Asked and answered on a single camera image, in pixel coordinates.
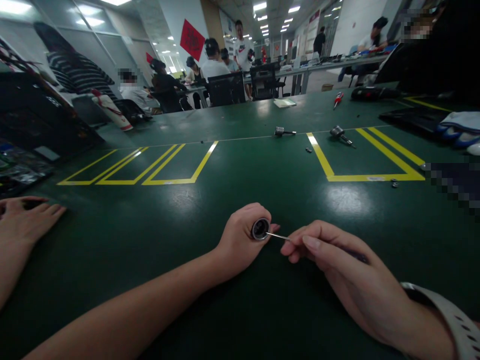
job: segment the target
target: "green workbench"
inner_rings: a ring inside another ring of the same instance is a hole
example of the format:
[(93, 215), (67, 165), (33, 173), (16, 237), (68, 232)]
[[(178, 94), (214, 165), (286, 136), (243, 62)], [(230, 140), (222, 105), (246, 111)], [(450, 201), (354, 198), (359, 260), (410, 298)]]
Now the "green workbench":
[[(462, 153), (379, 120), (405, 107), (397, 101), (352, 102), (348, 90), (333, 111), (335, 96), (294, 96), (297, 106), (283, 109), (265, 100), (161, 115), (127, 133), (100, 129), (105, 144), (28, 191), (69, 212), (38, 243), (0, 313), (0, 358), (20, 358), (93, 307), (210, 251), (230, 214), (252, 202), (271, 212), (280, 235), (315, 219), (356, 234), (399, 281), (480, 318), (480, 225), (422, 180), (417, 164), (463, 162)], [(335, 125), (357, 150), (330, 139)], [(298, 134), (273, 137), (275, 126)], [(312, 141), (319, 146), (308, 153)], [(402, 174), (412, 180), (392, 188), (389, 176)], [(371, 181), (378, 175), (385, 181)], [(290, 264), (281, 246), (271, 239), (141, 358), (402, 358), (351, 320), (313, 263)]]

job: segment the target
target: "red banner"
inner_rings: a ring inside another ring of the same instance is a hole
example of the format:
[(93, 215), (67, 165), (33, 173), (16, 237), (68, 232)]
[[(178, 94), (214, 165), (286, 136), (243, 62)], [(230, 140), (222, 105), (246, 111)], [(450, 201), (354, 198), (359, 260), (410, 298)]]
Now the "red banner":
[(183, 29), (181, 31), (180, 46), (185, 49), (187, 53), (193, 56), (197, 61), (200, 61), (202, 50), (204, 49), (205, 38), (201, 33), (195, 29), (191, 23), (185, 19)]

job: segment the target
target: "metal ring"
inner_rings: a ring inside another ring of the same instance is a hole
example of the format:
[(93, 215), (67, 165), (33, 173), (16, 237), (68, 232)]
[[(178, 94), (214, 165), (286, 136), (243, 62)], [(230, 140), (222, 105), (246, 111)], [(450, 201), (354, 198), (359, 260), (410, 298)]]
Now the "metal ring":
[(262, 241), (268, 238), (270, 232), (270, 222), (268, 219), (262, 217), (253, 223), (251, 227), (251, 237), (254, 240)]

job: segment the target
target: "striped shirt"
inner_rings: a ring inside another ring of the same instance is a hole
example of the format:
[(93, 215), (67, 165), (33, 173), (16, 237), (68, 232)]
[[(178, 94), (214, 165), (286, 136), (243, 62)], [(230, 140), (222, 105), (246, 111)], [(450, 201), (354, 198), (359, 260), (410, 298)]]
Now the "striped shirt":
[(115, 82), (110, 76), (82, 54), (77, 52), (73, 56), (81, 61), (82, 68), (73, 67), (68, 57), (62, 52), (53, 51), (46, 55), (48, 66), (65, 90), (73, 94), (88, 94), (92, 89), (97, 89), (116, 103), (118, 98), (109, 87), (109, 85), (115, 85)]

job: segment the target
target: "forearm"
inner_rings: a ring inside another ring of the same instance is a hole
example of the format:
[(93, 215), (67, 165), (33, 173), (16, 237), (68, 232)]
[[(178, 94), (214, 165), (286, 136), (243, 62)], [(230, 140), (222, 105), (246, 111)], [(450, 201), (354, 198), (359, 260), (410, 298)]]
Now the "forearm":
[(87, 312), (26, 359), (135, 359), (201, 294), (226, 280), (209, 252)]
[(0, 248), (0, 310), (9, 299), (29, 259), (32, 245), (9, 241)]

